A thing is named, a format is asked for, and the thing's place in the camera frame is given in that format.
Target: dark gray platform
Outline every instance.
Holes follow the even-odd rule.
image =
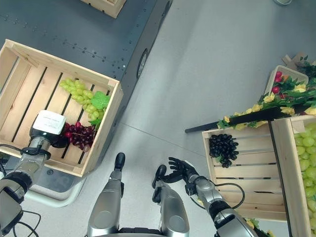
[[[0,45],[10,39],[121,81],[124,97],[102,159],[136,85],[141,56],[150,52],[170,2],[127,0],[114,19],[80,0],[0,0]],[[68,187],[52,186],[64,174],[55,170],[48,178],[47,170],[39,185],[57,192],[78,181],[65,174]]]

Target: gray floor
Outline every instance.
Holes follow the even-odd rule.
[[[157,228],[159,207],[151,202],[150,186],[157,166],[174,156],[207,175],[201,133],[185,134],[184,129],[251,107],[285,54],[304,51],[315,59],[315,9],[313,0],[294,0],[288,7],[272,0],[174,0],[106,157],[78,199],[60,209],[23,203],[24,209],[42,214],[39,235],[85,235],[118,152],[127,158],[121,226]],[[190,236],[213,236],[214,225],[190,201],[183,183],[172,187],[183,197]],[[23,220],[36,222],[29,214]],[[288,236],[285,223],[260,223],[276,236]]]

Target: white basket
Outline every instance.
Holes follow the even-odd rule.
[[[264,94],[270,93],[273,87],[273,83],[275,82],[275,77],[277,72],[280,71],[282,72],[282,75],[289,75],[292,77],[293,80],[297,79],[298,82],[303,81],[305,84],[308,83],[308,76],[303,74],[303,73],[299,73],[295,70],[292,70],[290,68],[287,68],[285,66],[282,65],[278,65],[272,72],[266,87],[266,91]]]

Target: artificial flower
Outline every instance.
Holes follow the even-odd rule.
[[[294,92],[305,92],[306,91],[306,85],[305,84],[300,84],[300,85],[296,85],[293,89]]]
[[[225,120],[225,122],[229,122],[229,117],[224,116],[224,120]]]
[[[263,98],[263,101],[265,103],[269,103],[269,102],[274,101],[274,99],[275,99],[275,95],[272,92],[270,95],[267,95],[265,98]]]
[[[260,127],[260,126],[262,126],[262,125],[265,125],[265,124],[267,124],[267,123],[268,123],[268,121],[259,121],[259,122],[256,123],[256,125],[254,126],[254,128],[258,128],[258,127]]]
[[[246,110],[246,114],[249,114],[251,112],[252,112],[252,108]]]
[[[255,226],[253,225],[253,223],[252,223],[250,220],[246,219],[246,223],[247,223],[252,229],[255,228]]]
[[[263,105],[255,104],[252,106],[252,111],[257,112],[257,111],[260,111],[262,108],[263,108]]]
[[[280,107],[280,109],[281,109],[281,112],[284,114],[287,114],[287,115],[294,115],[295,114],[294,109],[291,107]]]
[[[267,231],[267,234],[268,234],[270,237],[276,237],[276,236],[272,233],[272,231],[270,231],[270,230]]]
[[[316,107],[309,107],[305,110],[305,113],[308,115],[316,115]]]
[[[240,123],[240,124],[237,124],[236,127],[235,127],[235,130],[242,130],[244,129],[245,127],[247,127],[247,123]]]

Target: wire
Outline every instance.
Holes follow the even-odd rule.
[[[20,148],[17,148],[17,147],[8,145],[8,144],[0,144],[0,147],[8,147],[8,148],[11,148],[11,149],[14,149],[14,150],[16,150],[16,151],[21,152],[21,149],[20,149]]]
[[[33,228],[32,228],[31,226],[29,226],[28,224],[26,224],[26,223],[24,223],[24,222],[22,222],[22,221],[19,221],[17,224],[21,224],[21,225],[23,225],[23,226],[26,226],[27,228],[30,229],[30,231],[32,231],[31,234],[34,234],[36,237],[39,237],[39,235],[38,235],[38,233],[35,231],[35,229],[33,229]],[[14,227],[13,227],[13,234],[14,234],[14,237],[17,237]]]
[[[29,228],[31,230],[31,233],[27,236],[27,237],[30,237],[32,234],[34,234],[36,237],[39,237],[38,233],[35,231],[36,228],[39,226],[40,224],[40,220],[41,220],[41,215],[36,213],[36,212],[32,212],[32,211],[25,211],[23,210],[23,212],[26,212],[26,213],[31,213],[31,214],[34,214],[34,215],[37,215],[39,217],[39,220],[38,220],[38,223],[36,224],[36,226],[34,227],[34,229],[29,226],[28,224],[24,223],[24,222],[18,222],[17,224],[21,224],[21,225],[24,225],[26,226],[27,228]],[[14,234],[14,237],[18,237],[16,232],[15,232],[15,226],[13,226],[13,234]]]
[[[238,187],[238,188],[241,190],[242,199],[241,199],[241,201],[240,201],[236,206],[233,206],[232,209],[236,209],[236,208],[240,207],[240,205],[242,205],[243,201],[245,200],[245,192],[244,192],[244,190],[242,189],[242,187],[239,186],[238,184],[234,184],[234,183],[223,183],[223,184],[214,184],[214,185],[215,185],[216,187],[225,186],[225,185],[233,185],[233,186]]]

